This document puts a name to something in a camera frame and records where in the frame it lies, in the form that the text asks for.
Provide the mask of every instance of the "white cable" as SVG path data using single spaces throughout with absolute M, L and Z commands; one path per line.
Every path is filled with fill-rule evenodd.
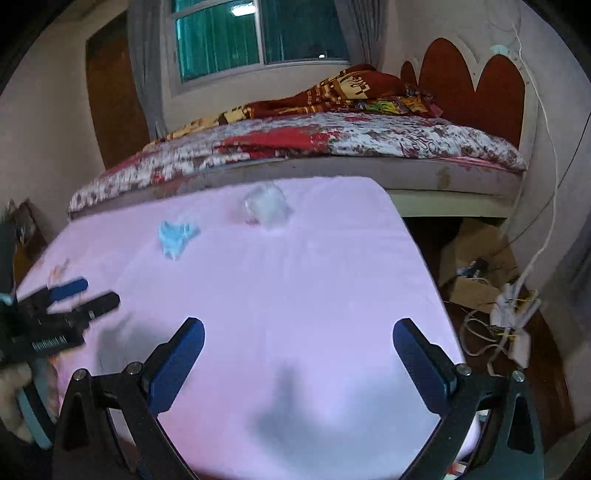
M 557 210 L 557 200 L 556 199 L 558 197 L 558 187 L 559 187 L 560 179 L 559 179 L 559 175 L 558 175 L 558 155 L 556 154 L 556 147 L 554 146 L 554 140 L 552 139 L 552 134 L 550 133 L 550 126 L 548 125 L 548 115 L 546 114 L 546 108 L 544 106 L 544 102 L 542 101 L 542 98 L 541 98 L 540 93 L 538 91 L 538 87 L 536 87 L 536 85 L 535 85 L 535 81 L 534 81 L 533 75 L 531 74 L 531 70 L 527 66 L 527 63 L 525 62 L 525 60 L 523 59 L 523 56 L 521 55 L 522 50 L 523 50 L 523 44 L 521 43 L 521 39 L 519 37 L 519 34 L 517 33 L 517 29 L 515 28 L 515 24 L 512 24 L 512 25 L 513 25 L 513 30 L 515 31 L 515 36 L 517 37 L 517 41 L 519 42 L 519 59 L 521 60 L 521 63 L 525 67 L 525 71 L 527 72 L 527 75 L 530 77 L 531 84 L 534 88 L 535 94 L 536 94 L 538 101 L 540 103 L 540 106 L 542 108 L 542 113 L 544 114 L 544 122 L 546 125 L 546 131 L 548 132 L 550 144 L 552 145 L 552 152 L 554 153 L 554 196 L 552 197 L 552 223 L 550 223 L 550 230 L 548 231 L 548 235 L 546 236 L 546 240 L 544 241 L 542 247 L 534 254 L 534 256 L 532 257 L 530 262 L 527 264 L 527 267 L 525 268 L 525 270 L 523 271 L 523 273 L 520 275 L 519 279 L 517 279 L 517 282 L 515 283 L 515 290 L 513 291 L 513 299 L 511 301 L 511 307 L 513 308 L 513 310 L 515 310 L 515 305 L 517 303 L 517 298 L 519 297 L 519 292 L 521 291 L 521 288 L 523 287 L 523 284 L 525 283 L 526 278 L 529 276 L 529 274 L 534 269 L 534 264 L 538 260 L 539 256 L 546 250 L 546 248 L 548 248 L 548 245 L 550 244 L 550 239 L 552 238 L 552 233 L 554 232 L 554 226 L 556 225 L 556 210 Z M 491 375 L 494 374 L 494 370 L 492 369 L 492 363 L 494 360 L 496 360 L 496 358 L 499 356 L 499 353 L 503 350 L 503 347 L 505 346 L 507 339 L 509 338 L 510 331 L 511 331 L 510 327 L 505 328 L 505 331 L 503 332 L 503 337 L 501 338 L 501 341 L 499 342 L 499 345 L 498 345 L 495 353 L 492 354 L 492 356 L 489 358 L 488 363 L 486 364 L 486 367 Z
M 477 318 L 474 318 L 472 315 L 474 315 L 478 310 L 472 310 L 471 312 L 469 312 L 466 317 L 464 317 L 464 321 L 462 322 L 462 325 L 460 327 L 460 345 L 462 346 L 462 349 L 464 350 L 464 353 L 468 356 L 481 356 L 484 352 L 486 352 L 489 348 L 495 348 L 498 346 L 496 339 L 492 339 L 490 337 L 486 337 L 484 335 L 481 335 L 478 332 L 475 332 L 474 330 L 472 330 L 469 327 L 469 323 L 470 322 L 478 322 L 480 324 L 482 324 L 484 327 L 488 327 L 488 325 L 486 323 L 484 323 L 482 320 L 479 320 Z M 481 348 L 480 350 L 478 350 L 477 352 L 471 352 L 468 347 L 466 346 L 466 339 L 465 339 L 465 331 L 468 330 L 472 335 L 477 336 L 478 338 L 481 338 L 482 340 L 485 340 L 487 342 L 490 342 L 490 345 L 486 345 L 483 348 Z M 502 351 L 505 355 L 509 356 L 509 354 L 507 353 L 507 351 L 502 348 Z

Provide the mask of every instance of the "white plastic bag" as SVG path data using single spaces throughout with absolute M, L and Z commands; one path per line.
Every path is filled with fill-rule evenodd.
M 284 226 L 293 213 L 281 189 L 271 181 L 257 185 L 246 195 L 244 209 L 249 221 L 269 229 Z

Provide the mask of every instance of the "wall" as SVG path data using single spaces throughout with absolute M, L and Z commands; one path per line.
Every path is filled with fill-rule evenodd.
M 345 68 L 347 65 L 342 64 L 276 67 L 226 77 L 176 96 L 170 89 L 168 71 L 163 69 L 164 120 L 168 130 L 173 131 L 197 118 L 244 103 L 289 97 Z
M 0 96 L 0 203 L 30 198 L 48 239 L 66 225 L 72 194 L 104 170 L 86 90 L 86 40 L 127 5 L 109 0 L 80 20 L 53 22 Z

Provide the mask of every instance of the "blue handle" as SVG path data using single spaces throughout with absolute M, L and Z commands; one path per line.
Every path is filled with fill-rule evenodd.
M 154 372 L 147 392 L 148 404 L 154 415 L 168 411 L 173 405 L 204 343 L 203 323 L 197 319 L 187 319 L 173 338 L 163 345 L 170 351 Z
M 21 409 L 22 418 L 29 428 L 33 439 L 40 448 L 47 450 L 53 445 L 53 427 L 57 423 L 57 417 L 50 413 L 47 408 L 49 399 L 49 388 L 47 385 L 47 369 L 49 363 L 46 359 L 37 359 L 30 363 L 31 373 L 33 374 L 32 385 L 20 388 L 17 392 L 17 402 Z M 29 388 L 35 388 L 38 394 L 38 401 L 33 401 L 27 395 Z
M 432 345 L 411 319 L 402 319 L 392 332 L 394 348 L 427 409 L 445 415 L 456 388 L 453 363 L 438 345 Z
M 54 287 L 50 290 L 51 302 L 60 301 L 65 298 L 76 295 L 88 288 L 88 281 L 85 278 L 77 278 L 60 287 Z

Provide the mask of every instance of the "headboard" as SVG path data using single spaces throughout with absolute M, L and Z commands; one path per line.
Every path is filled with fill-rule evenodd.
M 420 72 L 418 82 L 415 72 Z M 535 141 L 538 98 L 517 53 L 476 61 L 459 38 L 438 38 L 422 63 L 402 65 L 400 78 L 432 93 L 443 118 L 506 138 L 529 163 Z

